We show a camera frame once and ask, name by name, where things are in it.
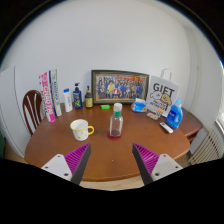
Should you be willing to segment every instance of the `plastic bottle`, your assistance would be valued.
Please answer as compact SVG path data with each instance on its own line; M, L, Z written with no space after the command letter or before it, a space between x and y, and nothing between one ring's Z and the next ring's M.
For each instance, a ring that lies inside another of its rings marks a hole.
M173 129L177 129L179 127L179 124L183 118L181 104L182 104L182 100L177 99L176 103L172 105L170 112L166 118L166 123Z
M82 92L78 87L79 83L75 83L75 91L73 91L75 109L82 109Z
M113 108L113 115L110 117L110 136L121 136L123 125L123 117L121 116L122 104L115 103Z
M86 108L90 108L93 106L93 95L90 93L89 86L87 86L87 91L85 95L85 105Z
M70 112L73 109L70 90L65 89L63 94L65 98L65 112Z

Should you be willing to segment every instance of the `water bottle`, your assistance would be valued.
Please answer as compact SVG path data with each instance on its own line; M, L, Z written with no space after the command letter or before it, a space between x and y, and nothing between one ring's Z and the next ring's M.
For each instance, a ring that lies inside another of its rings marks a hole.
M123 117L121 116L122 104L115 103L113 115L110 117L110 136L120 137L123 125Z
M181 104L182 100L177 99L176 103L171 106L170 112L166 118L166 123L173 129L177 129L179 127L179 124L183 118Z

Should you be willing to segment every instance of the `white coffee mug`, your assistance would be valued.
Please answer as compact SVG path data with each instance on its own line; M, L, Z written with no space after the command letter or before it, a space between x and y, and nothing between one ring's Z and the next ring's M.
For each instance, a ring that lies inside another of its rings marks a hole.
M76 140L78 141L84 141L88 138L89 135L93 134L94 127L88 126L88 122L83 119L78 119L73 121L70 124L70 128L73 131L73 135Z

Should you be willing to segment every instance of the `blue bottle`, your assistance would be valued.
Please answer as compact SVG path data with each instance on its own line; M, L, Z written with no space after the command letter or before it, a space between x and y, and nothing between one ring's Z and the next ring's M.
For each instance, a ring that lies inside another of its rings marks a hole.
M173 129L177 129L179 127L179 124L183 118L181 104L182 104L182 100L177 99L176 103L172 105L170 112L166 118L166 123Z
M78 87L79 83L75 83L75 91L73 91L75 109L82 109L82 92Z

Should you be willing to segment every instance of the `picture frame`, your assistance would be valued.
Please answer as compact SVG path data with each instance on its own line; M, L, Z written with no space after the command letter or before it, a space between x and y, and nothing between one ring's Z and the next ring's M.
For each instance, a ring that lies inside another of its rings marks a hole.
M92 70L93 104L132 104L146 100L149 75L117 70Z

